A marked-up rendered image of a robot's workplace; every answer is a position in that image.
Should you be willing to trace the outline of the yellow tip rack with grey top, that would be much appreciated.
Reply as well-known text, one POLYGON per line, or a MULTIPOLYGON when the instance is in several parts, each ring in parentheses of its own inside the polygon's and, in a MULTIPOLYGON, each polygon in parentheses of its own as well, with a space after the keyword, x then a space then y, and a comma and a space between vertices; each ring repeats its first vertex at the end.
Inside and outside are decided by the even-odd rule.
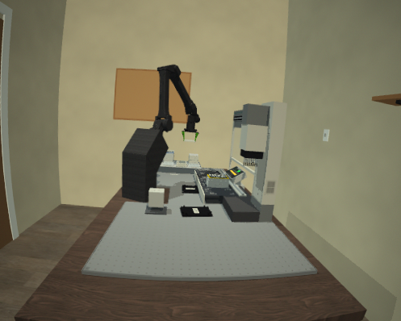
POLYGON ((206 184, 212 188, 225 188, 229 185, 229 178, 226 175, 207 174, 206 184))

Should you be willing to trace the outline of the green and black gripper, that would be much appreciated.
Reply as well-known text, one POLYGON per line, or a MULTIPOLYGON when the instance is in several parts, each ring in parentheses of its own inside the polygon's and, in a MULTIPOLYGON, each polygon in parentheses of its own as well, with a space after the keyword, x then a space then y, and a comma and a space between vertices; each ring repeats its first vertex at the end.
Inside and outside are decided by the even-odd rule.
POLYGON ((198 136, 198 132, 196 132, 197 130, 194 129, 194 123, 187 122, 187 129, 184 128, 184 132, 182 132, 183 139, 185 139, 185 131, 186 132, 196 133, 195 134, 195 141, 196 141, 196 138, 198 136))

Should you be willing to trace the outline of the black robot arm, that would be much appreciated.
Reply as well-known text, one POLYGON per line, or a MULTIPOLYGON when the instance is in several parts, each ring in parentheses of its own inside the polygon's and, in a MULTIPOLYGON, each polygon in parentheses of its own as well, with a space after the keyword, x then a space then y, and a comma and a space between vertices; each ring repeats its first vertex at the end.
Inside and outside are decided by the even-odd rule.
POLYGON ((179 69, 179 67, 177 65, 176 66, 166 65, 158 67, 157 71, 159 72, 160 75, 159 112, 158 116, 155 116, 153 127, 151 127, 150 129, 161 130, 162 132, 172 131, 173 129, 172 116, 169 115, 169 79, 173 83, 174 87, 176 88, 178 94, 180 95, 184 103, 186 115, 188 115, 187 122, 191 123, 194 122, 194 127, 195 127, 195 123, 199 123, 200 118, 199 115, 197 114, 196 105, 190 99, 190 96, 187 93, 181 78, 179 77, 181 75, 181 70, 179 69), (196 115, 189 115, 189 114, 196 114, 196 115))

